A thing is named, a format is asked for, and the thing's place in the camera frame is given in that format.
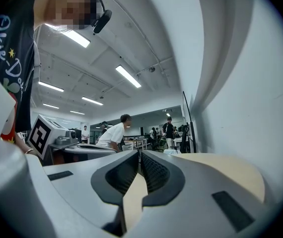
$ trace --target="person in black shirt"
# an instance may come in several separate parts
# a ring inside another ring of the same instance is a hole
[[[173,132],[174,132],[174,127],[171,124],[172,118],[168,117],[167,118],[167,123],[165,123],[162,127],[162,135],[166,136],[166,141],[168,145],[168,149],[173,146]]]
[[[107,131],[107,122],[104,121],[102,123],[100,123],[100,126],[102,128],[102,135]]]
[[[2,134],[24,153],[33,153],[17,135],[30,130],[34,29],[42,24],[83,29],[101,15],[101,0],[10,0],[0,14],[0,83],[16,104]]]

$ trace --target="ceiling pipe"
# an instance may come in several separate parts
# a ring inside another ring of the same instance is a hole
[[[140,34],[142,35],[143,39],[146,41],[150,51],[153,53],[153,55],[155,56],[155,59],[157,60],[157,64],[159,65],[160,67],[160,70],[161,70],[161,73],[164,75],[165,79],[166,79],[166,82],[167,82],[167,85],[168,87],[170,88],[170,84],[169,84],[169,80],[168,80],[168,77],[167,77],[167,74],[165,73],[165,71],[163,70],[163,68],[161,67],[160,65],[160,60],[159,58],[157,57],[157,55],[155,54],[151,44],[149,43],[148,39],[147,39],[147,36],[143,33],[143,31],[140,29],[140,27],[138,26],[137,22],[135,22],[135,20],[128,14],[128,12],[125,11],[125,9],[116,1],[116,0],[112,0],[114,3],[116,3],[122,10],[123,12],[126,14],[126,16],[133,22],[133,24],[136,26],[136,28],[138,29],[138,31],[140,32]]]

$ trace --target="black rectangular slot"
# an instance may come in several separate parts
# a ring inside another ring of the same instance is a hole
[[[49,180],[57,180],[57,179],[61,179],[61,178],[64,178],[64,177],[71,176],[71,175],[73,175],[72,172],[64,171],[64,172],[48,175],[48,178],[49,178]]]
[[[253,223],[254,219],[226,191],[214,193],[212,197],[237,232]]]

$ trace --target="fluorescent light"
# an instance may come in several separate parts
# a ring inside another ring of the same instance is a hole
[[[51,106],[51,105],[48,105],[48,104],[44,104],[44,103],[43,103],[43,105],[44,105],[44,106],[47,106],[47,107],[50,107],[50,108],[59,109],[58,107]]]
[[[90,100],[90,99],[88,99],[88,98],[86,98],[86,97],[82,97],[82,99],[85,100],[85,101],[89,101],[89,102],[95,103],[95,104],[100,105],[100,106],[103,105],[103,104],[100,103],[100,102],[97,102],[97,101],[94,101],[94,100]]]
[[[52,85],[48,85],[48,84],[43,83],[43,82],[39,82],[39,85],[43,85],[43,86],[46,86],[46,87],[52,88],[52,89],[57,90],[57,91],[60,91],[60,92],[64,92],[64,90],[63,90],[63,89],[61,89],[61,88],[58,88],[58,87],[55,87],[55,86],[52,86]]]
[[[46,25],[57,31],[59,30],[59,27],[52,26],[49,24],[46,24]],[[70,39],[74,40],[75,42],[79,43],[81,46],[85,48],[90,44],[90,41],[88,39],[84,38],[82,35],[78,34],[77,32],[73,30],[67,31],[67,32],[60,32],[60,33],[63,33],[65,36],[69,37]]]
[[[116,70],[128,79],[134,86],[137,88],[141,87],[141,85],[121,65],[118,66]]]
[[[70,111],[70,112],[80,114],[80,115],[84,115],[83,113],[80,113],[80,112],[75,112],[75,111]]]

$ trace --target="ceiling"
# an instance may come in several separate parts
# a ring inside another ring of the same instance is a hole
[[[112,18],[103,30],[93,35],[92,28],[78,30],[91,41],[87,48],[46,25],[37,31],[41,70],[40,81],[62,88],[64,92],[41,86],[32,88],[36,107],[49,104],[61,112],[94,114],[100,108],[82,100],[87,97],[103,104],[179,88],[178,73],[170,43],[149,0],[103,0]],[[136,88],[115,70],[118,65],[142,85]]]
[[[181,108],[180,106],[177,106],[177,107],[171,107],[163,110],[156,110],[153,112],[132,116],[132,121],[133,121],[132,126],[143,127],[143,126],[155,125],[155,124],[160,125],[161,123],[165,122],[165,120],[167,119],[167,115],[166,115],[167,113],[171,115],[173,121],[182,119]],[[108,124],[116,125],[120,123],[120,119],[107,121],[107,122]],[[96,129],[97,126],[99,126],[99,124],[93,124],[90,126],[90,128]]]

